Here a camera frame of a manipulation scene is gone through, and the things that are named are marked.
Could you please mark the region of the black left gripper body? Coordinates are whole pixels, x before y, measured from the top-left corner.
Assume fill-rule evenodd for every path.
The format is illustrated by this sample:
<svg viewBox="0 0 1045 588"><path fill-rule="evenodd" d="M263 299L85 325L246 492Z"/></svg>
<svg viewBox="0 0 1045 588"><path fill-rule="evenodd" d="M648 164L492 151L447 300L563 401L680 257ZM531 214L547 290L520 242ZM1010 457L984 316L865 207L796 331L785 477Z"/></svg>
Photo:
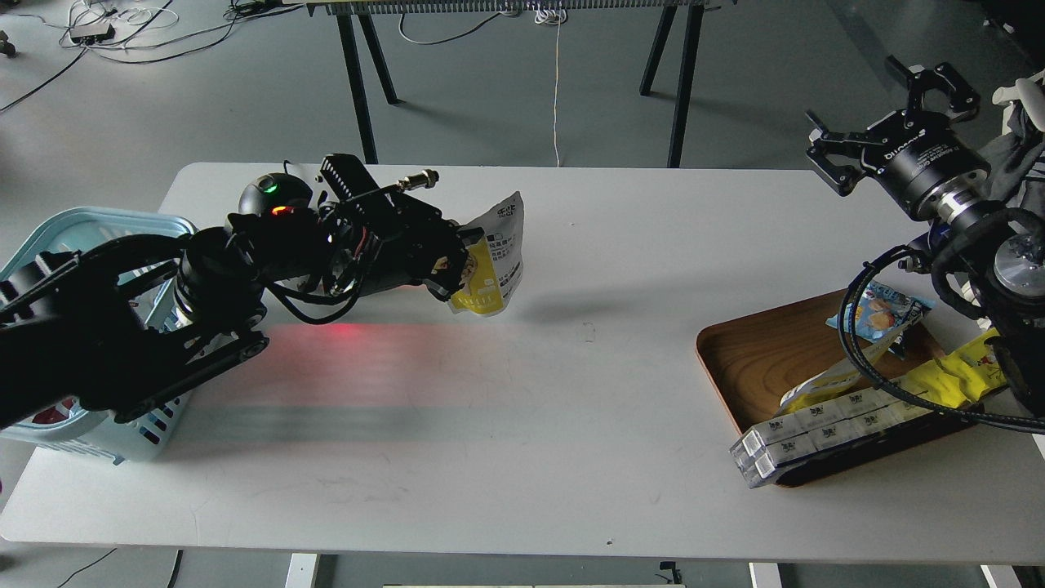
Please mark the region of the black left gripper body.
<svg viewBox="0 0 1045 588"><path fill-rule="evenodd" d="M318 169L336 203L323 213L331 230L336 272L332 290L369 296L423 284L433 267L466 265L468 248L448 248L447 228L440 209L414 198L408 191L432 189L439 181L423 170L380 187L358 157L326 156Z"/></svg>

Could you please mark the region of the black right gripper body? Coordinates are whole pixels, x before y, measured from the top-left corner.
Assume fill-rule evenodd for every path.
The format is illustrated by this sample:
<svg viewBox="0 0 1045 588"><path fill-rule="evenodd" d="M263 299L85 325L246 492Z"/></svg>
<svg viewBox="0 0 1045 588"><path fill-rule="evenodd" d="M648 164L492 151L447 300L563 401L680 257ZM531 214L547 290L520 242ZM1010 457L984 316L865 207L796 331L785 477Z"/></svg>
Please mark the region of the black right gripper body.
<svg viewBox="0 0 1045 588"><path fill-rule="evenodd" d="M940 113L919 111L907 122L902 111L867 127L877 144L865 148L865 170L914 221L936 216L929 194L957 177L986 178L989 164L969 149Z"/></svg>

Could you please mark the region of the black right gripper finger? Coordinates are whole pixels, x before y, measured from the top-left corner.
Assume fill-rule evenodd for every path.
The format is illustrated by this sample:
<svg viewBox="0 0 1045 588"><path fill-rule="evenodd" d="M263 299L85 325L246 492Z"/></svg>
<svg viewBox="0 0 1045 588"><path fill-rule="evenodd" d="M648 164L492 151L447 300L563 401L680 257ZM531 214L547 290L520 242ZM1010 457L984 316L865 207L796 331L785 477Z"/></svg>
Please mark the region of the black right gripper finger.
<svg viewBox="0 0 1045 588"><path fill-rule="evenodd" d="M940 63L933 69L919 65L908 68L892 55L886 56L885 63L895 80L907 91L906 107L885 118L886 131L950 131L952 123L974 119L981 111L981 96L951 63ZM940 91L948 98L947 111L925 109L924 98L929 91Z"/></svg>
<svg viewBox="0 0 1045 588"><path fill-rule="evenodd" d="M828 130L812 110L806 110L805 114L814 127L809 136L811 146L806 155L818 177L835 193L840 197L847 197L857 183L866 177L873 177L877 182L882 181L883 168L866 165L865 151L872 149L874 155L883 152L883 146L891 140L885 130L888 120L895 116L893 113L883 116L864 131L847 133Z"/></svg>

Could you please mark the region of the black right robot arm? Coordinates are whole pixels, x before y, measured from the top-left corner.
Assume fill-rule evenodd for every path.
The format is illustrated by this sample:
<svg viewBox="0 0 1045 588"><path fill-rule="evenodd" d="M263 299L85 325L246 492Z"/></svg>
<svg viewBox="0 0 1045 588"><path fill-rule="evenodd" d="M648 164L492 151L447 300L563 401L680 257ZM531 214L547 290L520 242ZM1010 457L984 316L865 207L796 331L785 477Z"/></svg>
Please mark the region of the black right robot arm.
<svg viewBox="0 0 1045 588"><path fill-rule="evenodd" d="M981 194L989 164L959 140L951 124L975 117L981 98L955 67L905 67L886 58L903 83L903 109L864 131L830 131L813 113L807 157L840 196L865 177L875 179L915 222L943 225L925 242L895 246L865 264L847 286L854 301L885 265L930 275L940 301L973 320L985 317L998 331L988 339L1016 399L1031 417L967 411L918 399L896 387L869 363L855 343L852 317L837 327L847 360L898 399L969 423L1024 433L1043 432L1043 219Z"/></svg>

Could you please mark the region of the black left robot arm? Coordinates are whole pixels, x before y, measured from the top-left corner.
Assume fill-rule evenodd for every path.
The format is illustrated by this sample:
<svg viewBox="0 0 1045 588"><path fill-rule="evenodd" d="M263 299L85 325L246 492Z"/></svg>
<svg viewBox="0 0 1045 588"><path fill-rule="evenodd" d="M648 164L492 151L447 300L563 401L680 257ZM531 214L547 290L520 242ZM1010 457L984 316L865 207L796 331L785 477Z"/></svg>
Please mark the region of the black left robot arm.
<svg viewBox="0 0 1045 588"><path fill-rule="evenodd" d="M318 207L288 172L254 179L223 226L43 252L2 283L2 425L68 397L127 423L269 345L271 292L302 323L335 323L363 296L463 289L484 231L413 198L425 170L379 186L358 157L326 156Z"/></svg>

